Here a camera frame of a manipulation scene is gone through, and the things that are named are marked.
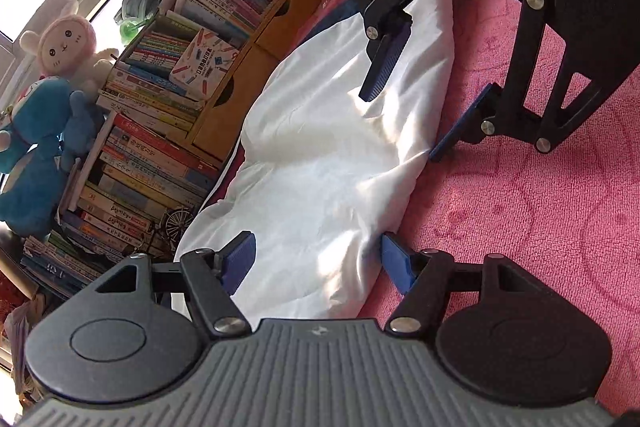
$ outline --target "wooden drawer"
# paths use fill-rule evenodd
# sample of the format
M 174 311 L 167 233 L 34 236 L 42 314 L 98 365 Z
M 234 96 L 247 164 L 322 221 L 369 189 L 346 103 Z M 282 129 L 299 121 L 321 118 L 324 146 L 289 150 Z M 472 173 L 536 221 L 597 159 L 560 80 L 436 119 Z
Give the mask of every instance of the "wooden drawer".
M 321 0 L 286 0 L 256 43 L 280 60 L 287 56 L 300 27 L 313 15 Z
M 207 107 L 193 144 L 224 161 L 238 139 L 244 117 L 260 95 L 278 60 L 252 46 L 218 97 Z

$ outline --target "stuffed toy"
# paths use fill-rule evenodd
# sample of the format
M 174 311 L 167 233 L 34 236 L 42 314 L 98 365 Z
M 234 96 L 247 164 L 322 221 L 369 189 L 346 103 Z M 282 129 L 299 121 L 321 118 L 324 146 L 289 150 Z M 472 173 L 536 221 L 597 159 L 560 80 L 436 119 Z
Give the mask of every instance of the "stuffed toy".
M 65 190 L 68 174 L 59 166 L 60 144 L 55 136 L 18 161 L 0 194 L 0 221 L 21 237 L 44 239 Z
M 82 91 L 74 91 L 69 97 L 71 117 L 66 122 L 62 133 L 62 158 L 60 167 L 71 172 L 76 158 L 84 158 L 94 145 L 95 137 L 100 131 L 97 124 L 104 123 L 94 103 L 90 103 Z
M 74 89 L 84 92 L 89 102 L 95 102 L 113 67 L 109 59 L 118 50 L 108 48 L 96 53 L 95 31 L 77 13 L 78 2 L 69 2 L 42 35 L 24 32 L 20 47 L 35 55 L 45 76 L 65 77 Z
M 57 139 L 71 118 L 72 92 L 64 78 L 38 80 L 0 115 L 0 172 L 9 174 L 31 146 L 45 137 Z

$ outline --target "pink carpet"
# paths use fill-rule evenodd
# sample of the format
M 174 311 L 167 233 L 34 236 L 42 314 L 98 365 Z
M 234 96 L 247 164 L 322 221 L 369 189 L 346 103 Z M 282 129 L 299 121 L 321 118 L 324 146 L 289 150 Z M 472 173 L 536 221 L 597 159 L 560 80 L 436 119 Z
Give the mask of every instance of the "pink carpet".
M 323 0 L 300 36 L 341 1 Z M 518 17 L 513 0 L 454 0 L 456 61 L 440 135 L 487 83 L 503 83 Z M 539 114 L 563 47 L 548 29 L 527 99 Z M 636 71 L 548 156 L 500 137 L 479 146 L 459 144 L 418 178 L 399 231 L 415 250 L 440 248 L 457 261 L 506 254 L 596 320 L 613 345 L 598 399 L 616 414 L 640 407 L 639 86 Z M 212 201 L 224 197 L 226 185 Z M 360 316 L 384 323 L 399 301 L 382 273 Z M 470 296 L 454 296 L 449 313 L 471 302 Z

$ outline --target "silver screw head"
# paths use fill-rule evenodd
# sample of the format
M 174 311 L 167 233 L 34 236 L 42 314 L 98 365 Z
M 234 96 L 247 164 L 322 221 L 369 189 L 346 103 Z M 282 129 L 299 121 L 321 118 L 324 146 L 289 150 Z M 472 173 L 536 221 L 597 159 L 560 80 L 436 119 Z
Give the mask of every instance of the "silver screw head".
M 484 134 L 486 134 L 487 136 L 491 136 L 495 132 L 495 125 L 494 125 L 493 122 L 490 122 L 488 120 L 484 120 L 480 124 L 480 129 L 482 129 L 482 132 Z
M 238 335 L 246 330 L 246 326 L 247 323 L 238 317 L 222 317 L 216 320 L 213 329 L 225 335 Z
M 366 34 L 367 34 L 367 37 L 372 41 L 378 38 L 378 30 L 375 29 L 373 26 L 369 26 L 367 28 Z
M 551 150 L 551 143 L 546 138 L 538 138 L 536 142 L 536 149 L 543 154 L 548 153 Z
M 545 7 L 545 0 L 527 0 L 527 4 L 534 10 L 542 10 Z
M 396 333 L 415 333 L 420 329 L 420 322 L 413 317 L 397 317 L 389 324 Z

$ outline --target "white pillowcase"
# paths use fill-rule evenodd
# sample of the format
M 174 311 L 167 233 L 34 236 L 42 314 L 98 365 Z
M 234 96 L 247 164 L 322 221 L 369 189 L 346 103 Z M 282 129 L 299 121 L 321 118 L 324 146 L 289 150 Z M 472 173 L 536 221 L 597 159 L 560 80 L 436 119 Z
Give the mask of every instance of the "white pillowcase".
M 226 198 L 185 233 L 176 260 L 254 232 L 254 267 L 235 296 L 263 317 L 354 317 L 427 161 L 453 63 L 451 0 L 414 0 L 412 35 L 383 92 L 358 98 L 369 69 L 362 17 L 337 23 L 273 72 L 242 128 L 245 161 Z M 188 315 L 184 296 L 173 308 Z

